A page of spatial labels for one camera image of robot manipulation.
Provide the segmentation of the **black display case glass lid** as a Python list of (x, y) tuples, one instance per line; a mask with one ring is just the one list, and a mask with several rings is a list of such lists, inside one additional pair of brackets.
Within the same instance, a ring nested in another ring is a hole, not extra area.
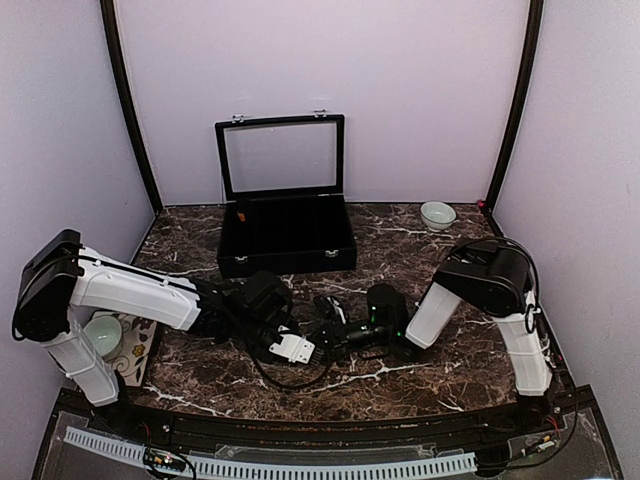
[(217, 250), (223, 277), (355, 268), (344, 197), (345, 121), (317, 113), (215, 124), (225, 198)]

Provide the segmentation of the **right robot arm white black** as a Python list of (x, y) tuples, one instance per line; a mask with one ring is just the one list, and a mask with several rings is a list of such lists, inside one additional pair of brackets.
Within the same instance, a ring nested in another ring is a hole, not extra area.
[(548, 347), (537, 327), (541, 312), (538, 273), (529, 253), (504, 237), (464, 239), (454, 245), (433, 274), (415, 313), (393, 286), (378, 283), (366, 292), (367, 317), (347, 321), (339, 301), (314, 300), (323, 323), (311, 335), (314, 364), (333, 363), (356, 350), (384, 347), (411, 362), (432, 347), (458, 307), (469, 304), (497, 324), (515, 373), (519, 396), (510, 413), (521, 434), (534, 432), (549, 416), (553, 379)]

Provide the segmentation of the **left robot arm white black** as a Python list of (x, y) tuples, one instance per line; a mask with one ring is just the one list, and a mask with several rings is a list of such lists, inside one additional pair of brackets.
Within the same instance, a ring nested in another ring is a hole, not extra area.
[(326, 360), (325, 345), (298, 331), (293, 299), (274, 274), (243, 283), (210, 283), (160, 275), (84, 246), (79, 232), (56, 235), (23, 268), (11, 333), (39, 343), (120, 436), (141, 427), (124, 382), (91, 344), (74, 308), (109, 310), (152, 320), (190, 335), (224, 342), (236, 336), (252, 362), (267, 355), (293, 364)]

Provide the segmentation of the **floral patterned mat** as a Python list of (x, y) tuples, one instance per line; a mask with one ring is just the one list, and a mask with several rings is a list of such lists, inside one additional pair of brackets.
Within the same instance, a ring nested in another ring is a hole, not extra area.
[(91, 319), (105, 314), (112, 314), (121, 323), (123, 342), (119, 354), (111, 361), (104, 361), (121, 375), (128, 387), (140, 387), (154, 346), (157, 323), (138, 316), (105, 310), (95, 311)]

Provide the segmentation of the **green circuit board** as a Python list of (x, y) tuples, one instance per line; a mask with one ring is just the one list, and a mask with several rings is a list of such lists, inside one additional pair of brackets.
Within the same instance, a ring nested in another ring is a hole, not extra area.
[(187, 463), (183, 459), (168, 451), (154, 448), (144, 451), (142, 462), (153, 473), (177, 475), (187, 470)]

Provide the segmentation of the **pale green bowl on mat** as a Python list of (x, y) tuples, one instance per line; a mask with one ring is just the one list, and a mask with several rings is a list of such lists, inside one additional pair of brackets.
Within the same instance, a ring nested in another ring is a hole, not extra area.
[(123, 327), (112, 314), (93, 317), (84, 327), (84, 333), (105, 361), (113, 360), (121, 351)]

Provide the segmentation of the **pale green bowl at back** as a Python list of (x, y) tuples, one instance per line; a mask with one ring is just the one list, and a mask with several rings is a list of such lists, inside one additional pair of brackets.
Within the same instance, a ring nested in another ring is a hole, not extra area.
[(420, 216), (427, 229), (433, 232), (448, 229), (457, 218), (450, 205), (439, 201), (423, 203), (420, 206)]

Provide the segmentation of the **black front rail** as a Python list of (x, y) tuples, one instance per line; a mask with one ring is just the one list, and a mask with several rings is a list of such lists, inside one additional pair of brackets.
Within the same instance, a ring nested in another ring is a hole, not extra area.
[(520, 428), (514, 403), (462, 413), (406, 419), (280, 422), (218, 418), (135, 405), (125, 436), (176, 450), (213, 451), (224, 444), (309, 449), (434, 443), (438, 447), (501, 446), (519, 435), (551, 428)]

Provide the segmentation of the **left black frame post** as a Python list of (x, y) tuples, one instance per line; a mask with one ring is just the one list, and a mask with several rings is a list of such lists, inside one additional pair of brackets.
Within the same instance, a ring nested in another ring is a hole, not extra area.
[(142, 130), (138, 121), (136, 107), (134, 105), (118, 27), (116, 2), (113, 0), (101, 0), (99, 4), (112, 75), (125, 127), (146, 196), (154, 215), (157, 216), (163, 211), (164, 205), (152, 171), (151, 162), (144, 144)]

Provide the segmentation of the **black frame post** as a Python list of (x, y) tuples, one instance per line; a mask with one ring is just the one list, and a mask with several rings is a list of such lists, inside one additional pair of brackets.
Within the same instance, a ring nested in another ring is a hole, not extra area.
[(495, 168), (484, 199), (484, 208), (490, 214), (497, 205), (504, 184), (512, 153), (523, 117), (529, 85), (532, 77), (538, 40), (544, 11), (543, 0), (529, 2), (526, 29), (519, 62), (514, 93), (509, 109), (504, 135), (497, 156)]
[(144, 144), (142, 130), (138, 121), (136, 107), (134, 105), (118, 27), (116, 2), (113, 0), (101, 0), (99, 4), (112, 75), (125, 127), (146, 196), (154, 215), (157, 216), (163, 211), (164, 205), (152, 171), (151, 162)]

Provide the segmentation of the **right black frame post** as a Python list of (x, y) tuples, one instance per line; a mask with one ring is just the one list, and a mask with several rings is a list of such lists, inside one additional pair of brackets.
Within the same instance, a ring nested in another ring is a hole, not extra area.
[(509, 109), (504, 135), (497, 156), (495, 168), (484, 199), (484, 208), (490, 214), (497, 205), (504, 184), (512, 153), (523, 117), (529, 85), (532, 77), (538, 40), (544, 11), (543, 0), (529, 2), (526, 29), (519, 62), (514, 93)]

